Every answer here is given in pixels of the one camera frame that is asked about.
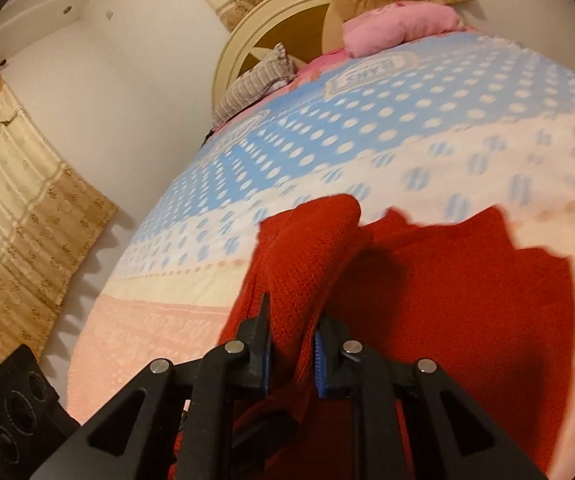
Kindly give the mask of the cream round headboard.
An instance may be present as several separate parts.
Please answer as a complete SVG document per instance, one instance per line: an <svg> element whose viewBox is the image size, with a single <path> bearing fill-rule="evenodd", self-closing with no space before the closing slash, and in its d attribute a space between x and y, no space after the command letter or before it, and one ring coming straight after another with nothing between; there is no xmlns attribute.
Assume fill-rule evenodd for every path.
<svg viewBox="0 0 575 480"><path fill-rule="evenodd" d="M297 70L344 45L331 0L264 0L236 25L214 71L211 104L281 42Z"/></svg>

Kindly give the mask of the beige patterned side curtain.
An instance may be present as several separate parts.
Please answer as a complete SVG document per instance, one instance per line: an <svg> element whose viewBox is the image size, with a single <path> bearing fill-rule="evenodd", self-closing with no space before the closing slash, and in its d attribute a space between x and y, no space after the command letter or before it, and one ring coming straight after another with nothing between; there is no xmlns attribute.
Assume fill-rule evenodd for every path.
<svg viewBox="0 0 575 480"><path fill-rule="evenodd" d="M117 211L52 149L0 75L0 361L40 356L70 280Z"/></svg>

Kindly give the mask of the pink pillow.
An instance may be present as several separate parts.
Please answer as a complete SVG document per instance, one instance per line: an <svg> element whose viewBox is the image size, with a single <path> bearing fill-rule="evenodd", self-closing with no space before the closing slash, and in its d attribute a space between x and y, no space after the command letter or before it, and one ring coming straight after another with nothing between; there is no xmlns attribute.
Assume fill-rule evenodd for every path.
<svg viewBox="0 0 575 480"><path fill-rule="evenodd" d="M352 58L364 58L406 42L464 29L461 16L451 6L403 1L367 11L345 22L343 40Z"/></svg>

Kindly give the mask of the pink blue polka-dot bedspread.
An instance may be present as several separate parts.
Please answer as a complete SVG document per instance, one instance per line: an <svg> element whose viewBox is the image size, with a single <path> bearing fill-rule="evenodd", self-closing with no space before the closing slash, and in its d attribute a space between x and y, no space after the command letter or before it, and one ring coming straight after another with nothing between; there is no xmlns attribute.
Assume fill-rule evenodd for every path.
<svg viewBox="0 0 575 480"><path fill-rule="evenodd" d="M455 223L502 207L516 243L572 259L575 73L468 32L327 67L216 134L145 218L74 348L68 412L89 419L153 359L198 358L243 283L259 223L355 196L363 222L396 207ZM575 474L572 397L549 467Z"/></svg>

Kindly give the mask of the red knit cardigan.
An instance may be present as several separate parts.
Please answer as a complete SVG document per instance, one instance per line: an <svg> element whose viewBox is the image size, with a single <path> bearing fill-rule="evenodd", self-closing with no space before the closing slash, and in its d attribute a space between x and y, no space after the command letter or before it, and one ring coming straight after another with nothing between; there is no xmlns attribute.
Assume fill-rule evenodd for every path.
<svg viewBox="0 0 575 480"><path fill-rule="evenodd" d="M299 436L261 464L266 479L348 479L350 405L322 401L313 337L322 316L389 361L429 358L540 470L552 460L572 381L575 285L568 258L515 246L501 210L418 226L391 209L361 224L350 195L261 222L221 340L269 312L269 394L233 426L286 411Z"/></svg>

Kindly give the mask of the grey striped folded cloth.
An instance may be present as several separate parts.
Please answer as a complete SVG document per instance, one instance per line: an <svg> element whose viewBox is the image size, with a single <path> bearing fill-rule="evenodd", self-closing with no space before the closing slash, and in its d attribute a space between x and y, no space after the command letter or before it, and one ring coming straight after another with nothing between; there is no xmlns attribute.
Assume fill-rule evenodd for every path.
<svg viewBox="0 0 575 480"><path fill-rule="evenodd" d="M216 131L231 118L267 96L277 84L290 84L296 77L293 61L279 42L253 68L224 92L212 114L211 130Z"/></svg>

